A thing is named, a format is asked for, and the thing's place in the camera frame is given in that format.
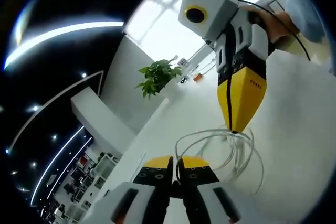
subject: black cable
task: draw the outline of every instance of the black cable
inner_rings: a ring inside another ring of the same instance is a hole
[[[309,54],[308,54],[306,48],[304,47],[303,43],[301,42],[301,40],[298,38],[298,36],[296,36],[295,33],[293,33],[293,32],[291,31],[291,29],[289,29],[289,28],[282,22],[282,20],[280,20],[276,15],[274,15],[274,13],[272,13],[271,11],[269,11],[268,9],[266,9],[266,8],[260,6],[260,5],[257,5],[257,4],[255,4],[255,3],[252,3],[252,2],[250,2],[250,1],[246,1],[246,0],[238,0],[238,1],[239,1],[239,2],[244,2],[244,3],[247,3],[247,4],[254,5],[254,6],[256,6],[256,7],[260,8],[260,9],[266,11],[266,12],[268,12],[270,15],[272,15],[277,21],[279,21],[280,24],[282,24],[282,25],[284,26],[284,28],[285,28],[287,31],[289,31],[289,32],[294,36],[294,38],[298,41],[298,43],[300,44],[300,46],[301,46],[301,47],[303,48],[303,50],[305,51],[306,56],[307,56],[307,59],[310,61]]]

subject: small orange object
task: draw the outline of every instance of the small orange object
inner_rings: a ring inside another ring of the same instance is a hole
[[[203,75],[201,73],[198,73],[197,75],[194,76],[194,81],[198,82],[199,80],[201,80],[203,78]]]

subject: white cable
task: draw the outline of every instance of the white cable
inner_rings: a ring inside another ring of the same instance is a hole
[[[185,139],[189,136],[193,136],[193,135],[197,135],[197,134],[201,134],[201,133],[209,133],[211,132],[212,134],[210,136],[206,136],[206,137],[203,137],[199,140],[197,140],[196,142],[192,143],[188,148],[186,148],[182,154],[179,156],[178,155],[178,151],[177,151],[177,146],[179,144],[179,142],[182,140],[182,139]],[[233,156],[236,154],[236,158],[235,158],[235,169],[231,172],[231,174],[229,175],[229,181],[234,181],[236,180],[242,173],[243,171],[246,169],[251,157],[252,157],[252,154],[253,152],[255,152],[257,154],[257,157],[259,158],[260,160],[260,163],[261,163],[261,180],[260,180],[260,183],[258,185],[258,188],[257,190],[255,191],[254,194],[258,193],[259,189],[261,188],[262,184],[263,184],[263,181],[264,181],[264,164],[263,164],[263,160],[261,159],[261,156],[259,154],[259,152],[255,149],[254,147],[254,136],[253,136],[253,133],[252,131],[250,130],[251,132],[251,135],[252,135],[252,138],[250,138],[249,136],[247,136],[246,134],[244,133],[237,133],[237,134],[234,134],[231,132],[231,130],[228,130],[228,129],[211,129],[211,130],[204,130],[204,131],[198,131],[198,132],[195,132],[195,133],[191,133],[191,134],[188,134],[182,138],[180,138],[179,140],[177,140],[176,144],[175,144],[175,156],[176,156],[176,159],[177,159],[177,166],[176,166],[176,178],[177,180],[180,182],[180,176],[179,176],[179,162],[181,160],[181,158],[183,157],[183,155],[192,147],[194,146],[195,144],[201,142],[201,141],[204,141],[204,140],[207,140],[207,142],[202,146],[202,148],[200,149],[200,151],[197,153],[197,155],[199,155],[200,157],[203,156],[203,152],[204,152],[204,149],[205,147],[209,144],[209,142],[211,141],[211,139],[214,137],[214,136],[222,136],[224,138],[222,138],[222,142],[224,141],[228,141],[228,137],[229,136],[232,136],[232,138],[230,138],[230,146],[231,146],[231,152],[228,156],[228,158],[226,159],[226,161],[224,161],[223,164],[221,164],[219,167],[217,167],[216,169],[213,169],[213,170],[218,170],[218,169],[221,169],[223,167],[225,167],[226,165],[228,165],[231,160],[233,159]],[[236,142],[236,139],[242,139],[245,143],[247,143],[250,147],[250,153],[249,153],[249,156],[248,158],[246,159],[246,161],[241,165],[240,168],[237,169],[236,167],[236,164],[238,163],[237,162],[237,159],[238,159],[238,150],[237,150],[237,142]]]

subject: black ceiling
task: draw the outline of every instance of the black ceiling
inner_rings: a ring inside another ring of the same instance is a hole
[[[1,9],[1,45],[3,66],[12,41],[10,34],[19,13],[30,0],[3,0]],[[36,0],[28,19],[24,38],[33,34],[41,34],[61,27],[60,24],[78,24],[90,21],[115,20],[126,22],[141,0]],[[43,105],[59,92],[82,79],[85,72],[88,76],[98,71],[107,73],[118,45],[123,38],[122,28],[95,28],[90,31],[73,32],[55,37],[38,45],[15,61],[6,71],[1,73],[0,125],[2,129],[2,157],[6,163],[6,176],[11,180],[8,186],[24,187],[31,192],[6,190],[8,197],[15,199],[20,205],[23,199],[30,201],[32,191],[42,172],[51,159],[81,127],[72,114],[70,98],[83,88],[90,86],[98,92],[100,75],[90,78],[44,108],[20,135],[10,155],[4,155],[14,137],[32,112],[27,109],[32,105]],[[50,169],[65,167],[72,158],[69,152],[77,152],[85,138],[83,131],[67,147],[67,151],[57,159]],[[36,168],[30,165],[36,162]],[[17,170],[15,176],[8,175]],[[36,216],[36,209],[46,204],[48,190],[37,192],[37,208],[27,212],[27,216]]]

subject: white table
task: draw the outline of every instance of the white table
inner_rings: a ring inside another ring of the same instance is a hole
[[[334,169],[336,79],[322,67],[282,51],[275,51],[267,60],[267,79],[265,98],[248,125],[265,166],[264,183],[253,197],[265,214],[298,221],[314,206]],[[95,202],[108,189],[129,181],[144,153],[143,162],[161,155],[174,155],[175,142],[181,136],[224,124],[216,95],[215,69],[199,83],[191,80],[181,88],[181,97],[174,102],[165,100],[153,114]],[[199,137],[181,143],[180,150],[196,139]],[[194,155],[198,150],[196,146],[188,154]],[[207,152],[216,153],[216,150],[218,146],[214,143]],[[211,159],[211,166],[223,161],[217,153],[205,154],[207,157]],[[260,163],[254,155],[235,186],[246,193],[254,192],[260,171]],[[165,223],[188,223],[181,205],[180,200],[171,200]]]

